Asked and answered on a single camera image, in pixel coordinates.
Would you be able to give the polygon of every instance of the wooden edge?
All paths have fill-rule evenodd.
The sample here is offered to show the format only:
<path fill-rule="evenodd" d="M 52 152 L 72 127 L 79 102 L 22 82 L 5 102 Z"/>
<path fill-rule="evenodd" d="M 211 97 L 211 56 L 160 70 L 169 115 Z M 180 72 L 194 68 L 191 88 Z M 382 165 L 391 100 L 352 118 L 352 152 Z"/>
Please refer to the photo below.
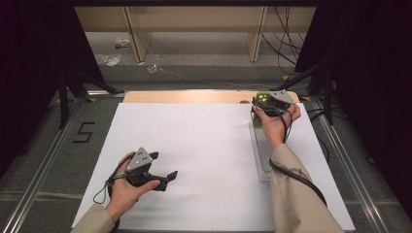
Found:
<path fill-rule="evenodd" d="M 250 90 L 156 90 L 129 91 L 124 95 L 123 103 L 252 103 L 257 91 Z M 298 103 L 296 93 L 288 94 Z"/>

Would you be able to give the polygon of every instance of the device cable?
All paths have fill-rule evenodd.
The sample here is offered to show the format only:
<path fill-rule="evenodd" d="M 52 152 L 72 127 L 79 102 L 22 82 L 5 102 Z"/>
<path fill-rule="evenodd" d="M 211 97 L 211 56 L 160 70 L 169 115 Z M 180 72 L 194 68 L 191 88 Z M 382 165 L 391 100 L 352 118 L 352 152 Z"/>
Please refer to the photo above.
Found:
<path fill-rule="evenodd" d="M 322 202 L 324 202 L 324 204 L 327 206 L 326 199 L 325 199 L 324 195 L 322 194 L 322 192 L 313 183 L 311 183 L 309 180 L 303 178 L 302 176 L 300 176 L 300 175 L 298 175 L 294 172 L 291 172 L 290 170 L 288 170 L 286 168 L 277 166 L 275 163 L 272 162 L 272 159 L 269 159 L 269 165 L 270 165 L 270 167 L 272 167 L 272 169 L 274 171 L 278 171 L 278 172 L 280 172 L 280 173 L 282 173 L 282 174 L 284 174 L 284 175 L 286 175 L 286 176 L 288 176 L 292 179 L 295 179 L 296 181 L 304 183 L 305 185 L 310 187 L 318 195 L 318 197 L 322 200 Z"/>
<path fill-rule="evenodd" d="M 260 107 L 261 109 L 265 109 L 266 112 L 267 112 L 267 111 L 274 112 L 274 113 L 276 114 L 276 116 L 279 117 L 279 119 L 282 121 L 282 123 L 283 123 L 283 125 L 284 125 L 284 128 L 285 128 L 285 134 L 284 134 L 284 138 L 283 138 L 283 140 L 282 140 L 282 142 L 285 143 L 285 142 L 287 141 L 287 139 L 288 139 L 288 137 L 289 137 L 289 134 L 291 133 L 291 129 L 292 129 L 292 123 L 293 123 L 292 113 L 289 112 L 288 110 L 285 110 L 285 112 L 288 112 L 288 113 L 291 115 L 291 126 L 290 126 L 289 129 L 288 129 L 288 125 L 287 125 L 287 123 L 286 123 L 286 121 L 285 121 L 285 119 L 284 119 L 284 117 L 283 117 L 283 114 L 280 112 L 279 109 L 277 109 L 277 108 L 275 108 L 275 107 L 273 107 L 273 106 L 264 104 L 264 103 L 256 104 L 256 106 Z"/>
<path fill-rule="evenodd" d="M 107 187 L 107 192 L 109 193 L 109 197 L 112 197 L 112 190 L 113 190 L 112 186 L 115 184 L 115 180 L 122 178 L 122 177 L 117 176 L 120 167 L 121 167 L 127 160 L 133 158 L 133 156 L 134 156 L 135 154 L 136 154 L 136 152 L 130 154 L 129 156 L 125 157 L 125 158 L 119 163 L 118 167 L 115 169 L 115 171 L 114 171 L 114 172 L 112 173 L 112 175 L 109 177 L 109 179 L 108 179 L 107 181 L 105 181 L 103 188 L 102 188 L 99 192 L 97 192 L 96 195 L 94 195 L 94 197 L 93 197 L 93 202 L 94 202 L 94 203 L 97 203 L 97 204 L 103 204 L 103 203 L 104 203 L 104 201 L 106 200 L 106 192 L 104 192 L 104 199 L 103 199 L 102 202 L 97 202 L 97 201 L 95 200 L 95 198 L 96 198 L 96 196 L 97 196 L 100 192 L 104 191 L 106 187 Z M 119 226 L 120 226 L 120 219 L 115 222 L 115 224 L 113 225 L 113 229 L 112 229 L 112 231 L 110 231 L 110 233 L 115 233 L 115 232 L 117 232 L 118 229 L 119 229 Z"/>

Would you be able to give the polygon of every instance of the white board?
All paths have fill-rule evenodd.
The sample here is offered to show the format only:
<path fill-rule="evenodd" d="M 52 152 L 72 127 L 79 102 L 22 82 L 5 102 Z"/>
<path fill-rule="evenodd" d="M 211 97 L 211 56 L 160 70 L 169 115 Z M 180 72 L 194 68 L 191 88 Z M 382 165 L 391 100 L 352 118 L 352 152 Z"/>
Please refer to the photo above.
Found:
<path fill-rule="evenodd" d="M 342 228 L 353 231 L 309 117 L 299 106 L 302 117 L 293 124 L 288 145 Z M 179 174 L 165 192 L 142 196 L 121 218 L 120 229 L 273 231 L 270 183 L 258 181 L 250 110 L 251 105 L 244 104 L 119 104 L 73 225 L 119 161 L 143 147 L 159 152 L 150 170 L 153 175 L 175 170 Z"/>

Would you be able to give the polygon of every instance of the black wall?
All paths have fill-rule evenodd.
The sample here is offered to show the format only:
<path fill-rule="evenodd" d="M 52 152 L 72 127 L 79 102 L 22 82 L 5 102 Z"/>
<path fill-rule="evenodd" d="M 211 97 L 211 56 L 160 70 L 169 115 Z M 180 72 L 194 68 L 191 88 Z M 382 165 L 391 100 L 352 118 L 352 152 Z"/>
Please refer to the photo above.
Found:
<path fill-rule="evenodd" d="M 47 110 L 61 72 L 103 78 L 72 7 L 2 1 L 0 32 L 2 176 Z"/>
<path fill-rule="evenodd" d="M 374 1 L 337 77 L 337 91 L 376 166 L 412 219 L 412 14 Z"/>

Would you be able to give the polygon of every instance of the person's right hand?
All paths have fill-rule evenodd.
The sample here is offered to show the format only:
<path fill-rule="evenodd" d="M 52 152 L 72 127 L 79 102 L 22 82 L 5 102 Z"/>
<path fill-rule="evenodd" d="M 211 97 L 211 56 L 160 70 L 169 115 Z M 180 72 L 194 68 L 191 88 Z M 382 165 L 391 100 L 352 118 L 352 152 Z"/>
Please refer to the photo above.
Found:
<path fill-rule="evenodd" d="M 263 132 L 266 136 L 267 142 L 270 147 L 275 150 L 275 148 L 283 144 L 283 139 L 285 137 L 285 126 L 278 116 L 270 117 L 263 109 L 258 106 L 253 106 L 255 113 L 260 117 L 263 124 Z M 283 118 L 288 126 L 291 127 L 293 121 L 300 117 L 299 106 L 293 104 L 288 108 L 288 112 L 283 113 Z"/>

